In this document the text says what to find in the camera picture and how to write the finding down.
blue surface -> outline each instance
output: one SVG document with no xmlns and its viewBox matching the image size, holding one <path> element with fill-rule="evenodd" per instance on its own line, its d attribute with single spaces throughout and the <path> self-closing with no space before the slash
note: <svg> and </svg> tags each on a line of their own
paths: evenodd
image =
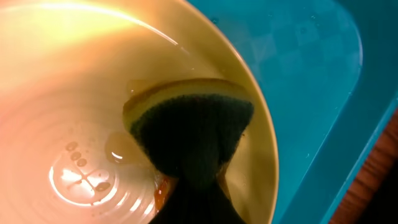
<svg viewBox="0 0 398 224">
<path fill-rule="evenodd" d="M 397 105 L 398 1 L 190 2 L 266 97 L 280 159 L 273 223 L 327 222 Z"/>
</svg>

brown wooden surface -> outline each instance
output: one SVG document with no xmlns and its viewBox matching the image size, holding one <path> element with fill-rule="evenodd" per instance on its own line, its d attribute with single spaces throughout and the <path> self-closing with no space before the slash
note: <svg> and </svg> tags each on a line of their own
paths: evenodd
<svg viewBox="0 0 398 224">
<path fill-rule="evenodd" d="M 380 135 L 329 223 L 355 223 L 396 159 L 398 159 L 398 110 Z"/>
</svg>

checkered pattern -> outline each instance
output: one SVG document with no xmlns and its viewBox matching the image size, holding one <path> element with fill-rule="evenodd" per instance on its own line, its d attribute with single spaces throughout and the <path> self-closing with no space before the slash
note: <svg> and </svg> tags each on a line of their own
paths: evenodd
<svg viewBox="0 0 398 224">
<path fill-rule="evenodd" d="M 321 88 L 343 76 L 357 80 L 359 39 L 349 14 L 339 5 L 331 0 L 263 2 L 265 6 L 246 4 L 239 12 L 229 10 L 228 1 L 201 10 L 232 41 L 264 91 L 272 94 L 292 77 L 303 77 L 309 88 Z M 223 14 L 217 14 L 217 7 Z"/>
</svg>

wooden table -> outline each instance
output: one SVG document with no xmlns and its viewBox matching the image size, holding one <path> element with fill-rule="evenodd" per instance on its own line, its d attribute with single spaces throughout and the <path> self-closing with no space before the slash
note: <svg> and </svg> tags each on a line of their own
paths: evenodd
<svg viewBox="0 0 398 224">
<path fill-rule="evenodd" d="M 398 110 L 380 135 L 329 223 L 355 223 L 396 159 L 398 159 Z"/>
</svg>

water droplet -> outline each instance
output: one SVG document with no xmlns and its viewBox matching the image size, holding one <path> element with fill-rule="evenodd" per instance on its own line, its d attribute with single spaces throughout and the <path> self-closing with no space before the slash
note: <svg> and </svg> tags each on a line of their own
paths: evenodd
<svg viewBox="0 0 398 224">
<path fill-rule="evenodd" d="M 218 23 L 218 18 L 217 18 L 217 17 L 211 18 L 211 22 L 217 25 L 217 23 Z"/>
<path fill-rule="evenodd" d="M 80 159 L 80 157 L 81 157 L 81 153 L 80 153 L 80 152 L 74 152 L 74 153 L 72 153 L 72 155 L 70 156 L 70 159 L 71 159 L 72 161 L 76 161 L 76 160 Z"/>
<path fill-rule="evenodd" d="M 86 159 L 79 159 L 79 160 L 76 162 L 76 165 L 77 165 L 78 167 L 83 167 L 83 166 L 87 165 L 87 160 L 86 160 Z"/>
<path fill-rule="evenodd" d="M 111 184 L 108 182 L 101 182 L 95 187 L 95 190 L 98 192 L 103 192 L 106 189 L 110 188 L 110 186 L 111 186 Z"/>
<path fill-rule="evenodd" d="M 301 32 L 302 34 L 307 33 L 307 28 L 305 28 L 305 27 L 301 28 L 301 29 L 300 29 L 300 32 Z"/>
<path fill-rule="evenodd" d="M 79 144 L 78 144 L 77 142 L 73 141 L 73 142 L 68 143 L 68 144 L 65 146 L 65 149 L 66 149 L 68 152 L 72 152 L 72 151 L 75 150 L 78 146 L 79 146 Z"/>
</svg>

